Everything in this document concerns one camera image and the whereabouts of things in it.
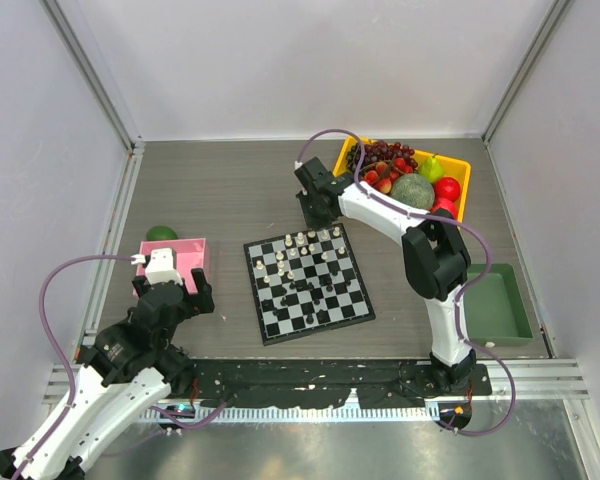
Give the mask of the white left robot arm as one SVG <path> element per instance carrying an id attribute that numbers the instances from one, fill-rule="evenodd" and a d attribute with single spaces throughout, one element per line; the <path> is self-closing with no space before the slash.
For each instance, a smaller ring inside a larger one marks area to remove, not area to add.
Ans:
<path id="1" fill-rule="evenodd" d="M 133 284 L 136 306 L 102 330 L 80 357 L 80 369 L 56 409 L 22 445 L 0 451 L 5 479 L 81 479 L 93 461 L 143 411 L 192 391 L 192 360 L 172 343 L 184 321 L 213 312 L 201 268 L 196 291 L 174 281 Z"/>

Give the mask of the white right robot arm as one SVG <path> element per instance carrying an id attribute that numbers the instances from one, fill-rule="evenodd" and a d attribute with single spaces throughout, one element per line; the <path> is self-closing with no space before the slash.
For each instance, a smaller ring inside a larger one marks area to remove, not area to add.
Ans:
<path id="1" fill-rule="evenodd" d="M 336 177 L 316 157 L 295 162 L 294 174 L 301 184 L 296 197 L 309 228 L 353 219 L 401 247 L 406 279 L 424 299 L 431 325 L 428 382 L 445 394 L 458 392 L 476 364 L 463 298 L 471 260 L 458 223 L 446 212 L 429 214 L 408 207 L 351 174 Z"/>

